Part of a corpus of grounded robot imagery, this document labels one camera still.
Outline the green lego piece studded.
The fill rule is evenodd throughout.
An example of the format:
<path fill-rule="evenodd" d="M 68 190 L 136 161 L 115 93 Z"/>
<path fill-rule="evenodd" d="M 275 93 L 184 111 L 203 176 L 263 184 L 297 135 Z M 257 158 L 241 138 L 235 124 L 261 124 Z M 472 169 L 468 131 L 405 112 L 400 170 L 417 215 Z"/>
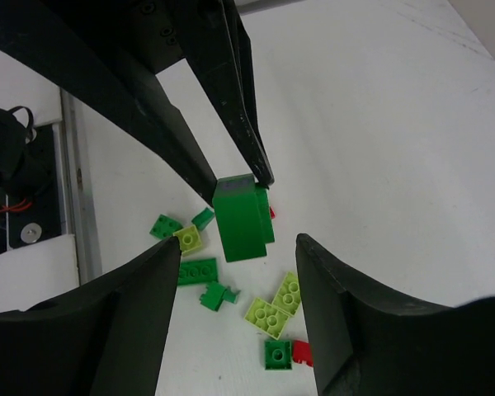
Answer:
<path fill-rule="evenodd" d="M 218 312 L 224 301 L 235 304 L 238 300 L 238 291 L 230 287 L 212 281 L 205 287 L 205 292 L 200 296 L 200 304 L 211 311 Z"/>

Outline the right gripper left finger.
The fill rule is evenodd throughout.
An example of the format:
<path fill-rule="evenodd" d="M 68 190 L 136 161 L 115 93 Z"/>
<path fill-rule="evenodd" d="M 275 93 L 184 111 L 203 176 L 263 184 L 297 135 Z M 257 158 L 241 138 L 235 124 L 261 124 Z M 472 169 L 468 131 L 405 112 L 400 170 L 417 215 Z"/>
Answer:
<path fill-rule="evenodd" d="M 177 289 L 170 237 L 28 310 L 0 313 L 0 395 L 153 395 Z"/>

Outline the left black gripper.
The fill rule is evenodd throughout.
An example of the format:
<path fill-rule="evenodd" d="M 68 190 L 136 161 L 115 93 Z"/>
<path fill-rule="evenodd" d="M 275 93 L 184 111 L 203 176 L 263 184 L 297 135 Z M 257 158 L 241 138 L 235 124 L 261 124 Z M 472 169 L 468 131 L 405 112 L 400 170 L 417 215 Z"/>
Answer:
<path fill-rule="evenodd" d="M 233 1 L 0 1 L 0 50 L 156 153 L 210 204 L 217 178 L 154 75 L 184 59 L 258 182 L 275 181 Z"/>

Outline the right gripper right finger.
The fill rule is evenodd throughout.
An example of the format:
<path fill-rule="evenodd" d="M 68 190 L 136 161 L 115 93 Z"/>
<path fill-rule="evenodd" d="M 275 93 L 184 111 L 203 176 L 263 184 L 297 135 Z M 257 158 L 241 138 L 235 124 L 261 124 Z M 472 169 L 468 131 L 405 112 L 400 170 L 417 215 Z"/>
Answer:
<path fill-rule="evenodd" d="M 450 308 L 394 290 L 302 233 L 296 267 L 321 395 L 495 395 L 495 296 Z"/>

